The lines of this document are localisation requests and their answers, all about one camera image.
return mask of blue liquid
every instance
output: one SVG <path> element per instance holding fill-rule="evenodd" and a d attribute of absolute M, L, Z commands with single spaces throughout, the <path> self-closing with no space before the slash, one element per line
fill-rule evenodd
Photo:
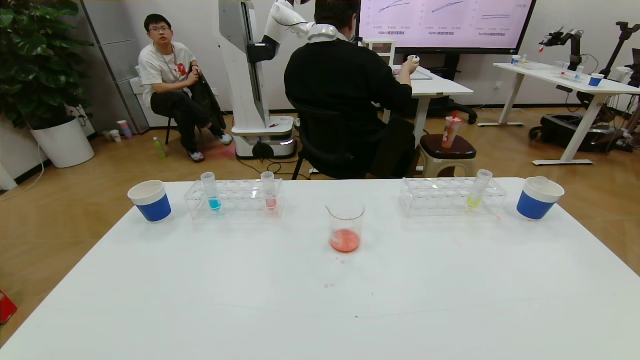
<path fill-rule="evenodd" d="M 217 197 L 210 197 L 209 198 L 209 206 L 211 207 L 211 209 L 218 211 L 220 210 L 220 208 L 222 207 L 222 205 L 220 204 L 220 201 L 218 201 Z"/>

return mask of yellow liquid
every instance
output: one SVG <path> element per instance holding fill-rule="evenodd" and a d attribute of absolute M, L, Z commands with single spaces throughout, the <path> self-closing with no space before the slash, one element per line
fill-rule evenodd
<path fill-rule="evenodd" d="M 482 197 L 480 197 L 480 196 L 475 197 L 475 196 L 471 195 L 467 199 L 467 205 L 472 209 L 475 209 L 478 206 L 480 206 L 480 202 L 482 202 Z"/>

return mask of blue and white cup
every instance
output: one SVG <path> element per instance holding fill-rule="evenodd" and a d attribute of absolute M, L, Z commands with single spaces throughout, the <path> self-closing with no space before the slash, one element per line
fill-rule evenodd
<path fill-rule="evenodd" d="M 589 86 L 600 86 L 600 83 L 604 79 L 604 75 L 602 74 L 591 74 L 591 79 L 589 80 Z"/>
<path fill-rule="evenodd" d="M 518 212 L 531 220 L 541 220 L 563 195 L 563 187 L 546 177 L 530 177 L 524 183 Z"/>
<path fill-rule="evenodd" d="M 160 222 L 171 214 L 169 198 L 160 180 L 137 184 L 129 190 L 128 196 L 149 222 Z"/>

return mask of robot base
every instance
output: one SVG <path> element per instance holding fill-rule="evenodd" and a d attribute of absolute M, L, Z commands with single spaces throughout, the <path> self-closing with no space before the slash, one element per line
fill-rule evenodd
<path fill-rule="evenodd" d="M 236 156 L 240 159 L 255 159 L 253 148 L 260 143 L 266 144 L 273 150 L 273 158 L 288 159 L 296 154 L 297 142 L 293 130 L 292 117 L 271 117 L 271 123 L 276 125 L 267 129 L 236 129 L 232 130 L 236 143 Z"/>

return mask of sneakers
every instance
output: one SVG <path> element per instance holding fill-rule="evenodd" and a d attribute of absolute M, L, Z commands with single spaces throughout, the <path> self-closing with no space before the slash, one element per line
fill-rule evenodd
<path fill-rule="evenodd" d="M 189 157 L 193 160 L 194 163 L 201 163 L 204 161 L 204 155 L 201 152 L 189 152 L 187 151 L 187 154 L 189 154 Z"/>
<path fill-rule="evenodd" d="M 228 146 L 231 144 L 234 139 L 227 133 L 222 133 L 222 135 L 216 135 L 216 138 L 220 139 L 223 145 Z"/>

